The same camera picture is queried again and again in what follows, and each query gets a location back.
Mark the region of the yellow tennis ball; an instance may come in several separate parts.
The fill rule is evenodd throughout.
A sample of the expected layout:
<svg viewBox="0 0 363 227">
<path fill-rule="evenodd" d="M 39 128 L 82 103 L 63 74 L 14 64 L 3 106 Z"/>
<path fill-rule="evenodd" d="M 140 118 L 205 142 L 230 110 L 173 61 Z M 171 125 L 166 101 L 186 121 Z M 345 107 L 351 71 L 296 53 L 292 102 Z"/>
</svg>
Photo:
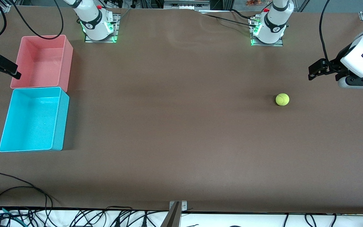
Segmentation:
<svg viewBox="0 0 363 227">
<path fill-rule="evenodd" d="M 290 97 L 285 93 L 280 93 L 275 97 L 275 103 L 279 106 L 288 105 L 290 102 Z"/>
</svg>

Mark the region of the pink plastic bin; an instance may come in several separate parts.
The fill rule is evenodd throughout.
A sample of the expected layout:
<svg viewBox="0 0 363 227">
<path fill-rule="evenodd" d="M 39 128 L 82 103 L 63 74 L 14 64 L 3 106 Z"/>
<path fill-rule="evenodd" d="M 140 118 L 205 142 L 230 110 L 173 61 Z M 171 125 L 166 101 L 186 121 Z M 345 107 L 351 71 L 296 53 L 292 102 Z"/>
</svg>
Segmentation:
<svg viewBox="0 0 363 227">
<path fill-rule="evenodd" d="M 21 38 L 16 64 L 20 79 L 12 79 L 12 89 L 60 87 L 67 92 L 72 66 L 73 47 L 65 35 L 42 39 Z"/>
</svg>

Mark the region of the blue plastic bin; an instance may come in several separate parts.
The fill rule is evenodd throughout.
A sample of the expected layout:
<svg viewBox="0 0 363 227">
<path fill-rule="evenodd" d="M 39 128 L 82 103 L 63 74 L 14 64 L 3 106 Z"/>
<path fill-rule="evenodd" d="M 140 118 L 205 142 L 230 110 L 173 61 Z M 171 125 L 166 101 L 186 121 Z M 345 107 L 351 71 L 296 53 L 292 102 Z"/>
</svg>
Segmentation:
<svg viewBox="0 0 363 227">
<path fill-rule="evenodd" d="M 14 89 L 0 152 L 61 151 L 69 102 L 60 87 Z"/>
</svg>

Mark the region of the aluminium frame rail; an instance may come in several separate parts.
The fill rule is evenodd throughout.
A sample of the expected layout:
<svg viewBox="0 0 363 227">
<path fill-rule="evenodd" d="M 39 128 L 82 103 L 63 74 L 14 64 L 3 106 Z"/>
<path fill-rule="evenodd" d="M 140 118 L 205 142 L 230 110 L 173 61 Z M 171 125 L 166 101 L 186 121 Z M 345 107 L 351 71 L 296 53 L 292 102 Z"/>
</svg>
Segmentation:
<svg viewBox="0 0 363 227">
<path fill-rule="evenodd" d="M 163 9 L 210 10 L 210 0 L 163 0 Z"/>
</svg>

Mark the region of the metal table edge bracket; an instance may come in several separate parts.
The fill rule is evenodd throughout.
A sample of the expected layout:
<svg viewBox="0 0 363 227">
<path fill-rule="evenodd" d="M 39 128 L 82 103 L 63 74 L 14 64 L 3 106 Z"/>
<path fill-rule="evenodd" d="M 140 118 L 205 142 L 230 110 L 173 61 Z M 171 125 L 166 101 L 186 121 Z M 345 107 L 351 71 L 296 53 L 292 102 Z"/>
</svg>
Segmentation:
<svg viewBox="0 0 363 227">
<path fill-rule="evenodd" d="M 170 203 L 169 203 L 169 210 L 173 207 L 173 205 L 174 205 L 176 202 L 180 202 L 181 212 L 184 212 L 184 211 L 186 211 L 186 210 L 188 209 L 187 201 L 175 201 L 175 200 L 172 200 L 172 201 L 170 201 Z"/>
</svg>

